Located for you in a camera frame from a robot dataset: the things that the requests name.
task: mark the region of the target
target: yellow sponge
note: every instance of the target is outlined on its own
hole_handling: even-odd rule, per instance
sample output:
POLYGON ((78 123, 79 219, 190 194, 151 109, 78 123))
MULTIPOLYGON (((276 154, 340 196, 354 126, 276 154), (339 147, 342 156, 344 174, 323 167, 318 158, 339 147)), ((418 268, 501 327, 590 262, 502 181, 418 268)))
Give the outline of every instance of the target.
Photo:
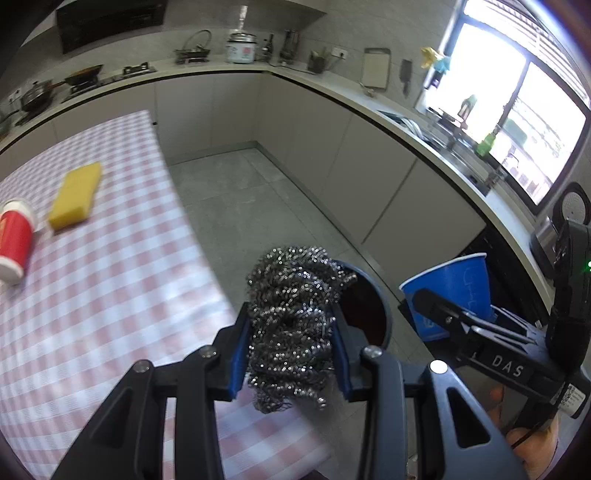
POLYGON ((91 163, 66 174, 47 221, 54 231, 86 220, 100 180, 100 163, 91 163))

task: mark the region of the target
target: human hand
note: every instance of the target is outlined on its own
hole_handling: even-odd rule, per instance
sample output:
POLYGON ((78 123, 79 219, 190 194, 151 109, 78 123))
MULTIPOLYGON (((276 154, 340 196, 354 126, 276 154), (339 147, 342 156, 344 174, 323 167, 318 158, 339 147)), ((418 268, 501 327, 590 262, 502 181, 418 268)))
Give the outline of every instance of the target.
MULTIPOLYGON (((504 387, 493 388, 490 392, 491 400, 497 402, 496 407, 488 411, 492 422, 499 427, 501 425, 501 408, 504 397, 504 387)), ((517 428, 510 430, 505 436, 507 442, 513 445, 528 429, 517 428)), ((530 480, 536 480, 550 465, 556 444, 558 442, 558 416, 555 416, 550 426, 544 430, 534 432, 527 440, 518 445, 514 452, 523 460, 523 465, 530 480)))

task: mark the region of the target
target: blue paper cup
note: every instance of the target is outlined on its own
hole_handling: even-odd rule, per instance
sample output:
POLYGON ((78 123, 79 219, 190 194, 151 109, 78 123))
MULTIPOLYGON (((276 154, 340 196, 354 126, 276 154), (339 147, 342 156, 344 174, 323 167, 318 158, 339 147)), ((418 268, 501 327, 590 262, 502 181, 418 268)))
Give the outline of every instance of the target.
POLYGON ((409 278, 399 286, 408 300, 417 333, 423 342, 449 337, 449 332, 413 308, 413 294, 421 288, 428 288, 456 305, 471 310, 483 320, 492 320, 485 258, 485 253, 454 258, 409 278))

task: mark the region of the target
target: frying pan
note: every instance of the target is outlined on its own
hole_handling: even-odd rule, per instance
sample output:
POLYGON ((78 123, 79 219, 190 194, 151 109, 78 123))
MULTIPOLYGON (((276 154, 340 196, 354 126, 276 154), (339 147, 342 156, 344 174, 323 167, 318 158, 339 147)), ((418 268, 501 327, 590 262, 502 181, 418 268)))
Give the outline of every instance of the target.
POLYGON ((35 82, 30 90, 27 90, 21 97, 21 109, 25 112, 32 112, 51 97, 54 88, 64 85, 65 82, 51 83, 51 80, 45 82, 35 82))
POLYGON ((66 83, 74 86, 89 82, 99 74, 102 68, 102 65, 95 65, 93 67, 78 70, 78 72, 72 73, 70 76, 66 77, 66 83))

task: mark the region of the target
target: wall outlet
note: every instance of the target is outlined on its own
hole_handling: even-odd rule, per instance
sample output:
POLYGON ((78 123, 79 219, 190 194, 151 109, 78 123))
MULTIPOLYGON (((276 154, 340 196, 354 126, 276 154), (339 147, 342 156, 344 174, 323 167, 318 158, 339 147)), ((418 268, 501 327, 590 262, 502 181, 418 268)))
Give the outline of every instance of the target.
POLYGON ((21 89, 17 88, 11 96, 8 97, 8 103, 13 103, 18 100, 21 96, 21 89))
POLYGON ((347 53, 346 50, 343 50, 342 48, 335 47, 335 48, 332 49, 332 52, 330 52, 330 54, 333 57, 338 57, 340 59, 346 60, 348 53, 347 53))

